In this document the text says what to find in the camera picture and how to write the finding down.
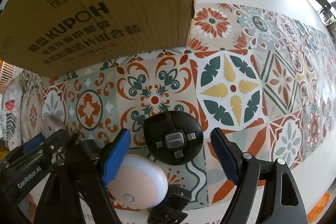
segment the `orange object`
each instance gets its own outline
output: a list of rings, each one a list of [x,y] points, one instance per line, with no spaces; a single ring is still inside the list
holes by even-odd
[[[325,193],[320,201],[315,205],[315,207],[308,213],[307,218],[308,222],[312,223],[317,220],[317,217],[323,211],[323,209],[327,206],[330,200],[331,194]]]
[[[0,160],[2,160],[9,153],[9,149],[6,146],[0,146]]]

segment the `orange floral pattern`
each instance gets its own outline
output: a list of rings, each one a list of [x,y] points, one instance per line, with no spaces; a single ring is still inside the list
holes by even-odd
[[[92,127],[94,122],[94,116],[99,115],[101,104],[99,104],[98,98],[95,98],[96,100],[93,101],[93,93],[86,93],[85,96],[83,96],[83,104],[78,104],[78,114],[80,118],[85,118],[85,124],[88,127]]]
[[[237,44],[234,45],[235,48],[237,49],[247,48],[246,35],[243,32],[241,32],[241,36],[237,37],[236,41]]]
[[[36,121],[37,121],[37,111],[36,111],[36,107],[34,104],[31,105],[29,120],[30,120],[31,127],[34,130],[36,127]]]
[[[182,184],[184,177],[179,178],[180,171],[176,171],[176,174],[171,173],[171,168],[168,169],[167,172],[167,180],[169,184],[174,184],[179,187],[185,187],[184,184]]]
[[[219,5],[220,5],[220,7],[223,7],[224,9],[227,9],[230,12],[233,12],[232,8],[231,8],[231,6],[229,4],[227,4],[227,3],[220,3]]]
[[[203,8],[198,11],[194,20],[196,21],[195,25],[200,27],[201,31],[205,34],[210,34],[210,37],[214,38],[217,35],[226,37],[232,28],[225,15],[211,8]]]
[[[276,78],[271,79],[270,83],[271,85],[279,85],[277,92],[278,94],[281,94],[281,91],[283,92],[283,98],[286,105],[288,105],[288,91],[291,91],[290,83],[293,81],[293,78],[291,76],[287,76],[286,68],[281,68],[279,60],[276,57],[274,60],[277,70],[273,70],[273,73],[275,74]]]
[[[203,46],[201,41],[196,38],[189,38],[188,47],[194,51],[204,52],[209,49],[209,47]]]

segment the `metal screw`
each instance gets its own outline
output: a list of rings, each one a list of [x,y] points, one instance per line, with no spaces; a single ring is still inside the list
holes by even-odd
[[[278,163],[281,164],[281,165],[284,165],[286,162],[283,158],[278,158],[277,159]]]
[[[248,153],[248,152],[245,152],[245,153],[243,154],[243,157],[244,157],[245,159],[247,159],[247,160],[252,159],[252,155],[251,155],[250,153]]]
[[[90,155],[90,159],[91,160],[96,160],[96,159],[98,159],[99,158],[99,154],[97,154],[97,153],[92,153],[91,155]]]
[[[65,164],[65,160],[64,159],[60,159],[60,160],[56,161],[56,164],[58,166],[64,165]]]

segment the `dark green leaf motif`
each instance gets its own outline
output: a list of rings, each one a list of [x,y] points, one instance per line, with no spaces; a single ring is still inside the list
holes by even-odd
[[[174,110],[176,110],[176,111],[184,111],[184,107],[183,107],[183,105],[176,105],[176,106],[174,106]]]
[[[143,126],[143,122],[145,121],[145,115],[139,115],[139,111],[134,110],[131,113],[131,118],[134,121],[132,131],[138,132]]]
[[[167,92],[168,90],[166,89],[166,87],[163,85],[161,85],[160,84],[160,86],[159,86],[159,89],[157,90],[157,93],[156,94],[154,94],[155,96],[162,96],[165,92]],[[148,87],[146,87],[146,88],[144,88],[143,90],[142,90],[142,93],[141,93],[141,95],[144,95],[145,97],[147,97],[148,99],[150,99],[150,97],[153,95],[150,91],[149,91],[149,89],[148,89]],[[157,107],[159,107],[160,108],[160,110],[162,111],[162,112],[165,112],[165,111],[168,111],[169,110],[169,105],[165,105],[165,104],[163,104],[163,103],[160,103],[160,104],[158,104],[157,105]],[[151,114],[151,111],[152,111],[152,109],[153,109],[153,105],[152,104],[148,104],[147,106],[145,106],[145,108],[143,108],[142,110],[143,110],[143,113],[145,114],[145,115],[150,115]]]
[[[217,56],[209,61],[208,64],[205,65],[204,71],[201,75],[201,86],[205,86],[209,84],[214,77],[216,77],[218,70],[221,66],[221,57]]]
[[[233,120],[230,113],[226,112],[226,109],[223,106],[218,106],[216,102],[210,100],[204,100],[205,107],[210,114],[214,115],[213,117],[217,121],[221,121],[222,124],[227,126],[233,126]]]
[[[113,60],[106,60],[104,63],[103,63],[103,67],[101,67],[99,70],[105,70],[105,69],[109,69],[109,68],[112,68],[113,65],[115,64],[116,62],[116,59],[113,59]]]
[[[139,75],[138,78],[135,78],[134,76],[129,76],[127,78],[127,81],[131,85],[128,90],[129,95],[136,96],[138,94],[138,91],[142,90],[142,84],[146,82],[146,76]]]
[[[247,77],[250,77],[252,79],[256,79],[257,78],[255,76],[252,68],[249,67],[248,64],[245,61],[241,60],[239,57],[232,56],[232,55],[230,55],[230,58],[231,58],[232,62],[235,64],[235,66],[237,68],[239,68],[239,70],[242,73],[246,74]]]
[[[68,75],[68,79],[73,79],[73,78],[77,78],[78,77],[78,75],[77,75],[77,73],[76,73],[75,70],[71,71],[71,72],[68,72],[67,75]]]
[[[257,112],[258,105],[260,103],[260,91],[257,91],[251,96],[251,99],[247,103],[247,108],[245,109],[244,122],[248,122]]]
[[[173,90],[177,90],[180,87],[180,82],[176,80],[177,69],[172,69],[168,73],[165,70],[159,72],[159,79],[164,80],[165,85],[170,85]]]
[[[316,44],[315,44],[314,37],[313,37],[312,33],[308,31],[308,29],[306,28],[306,26],[303,23],[301,23],[300,21],[298,21],[296,19],[294,21],[295,21],[296,26],[299,28],[300,34],[304,38],[304,41],[305,41],[307,47],[309,49],[314,49],[316,51],[317,47],[316,47]]]

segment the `patterned fabric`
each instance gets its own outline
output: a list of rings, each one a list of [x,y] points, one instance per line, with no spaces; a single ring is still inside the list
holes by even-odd
[[[185,47],[44,77],[42,117],[60,117],[70,133],[79,130],[80,140],[100,147],[129,128],[129,152],[191,190],[186,209],[202,208],[230,200],[234,190],[209,140],[214,127],[242,151],[281,157],[290,169],[334,133],[335,62],[329,34],[296,19],[244,5],[197,4]],[[143,121],[167,110],[190,113],[204,131],[202,151],[185,165],[162,164],[146,147]]]
[[[4,89],[2,95],[1,130],[9,150],[22,144],[20,129],[22,87],[20,75]]]

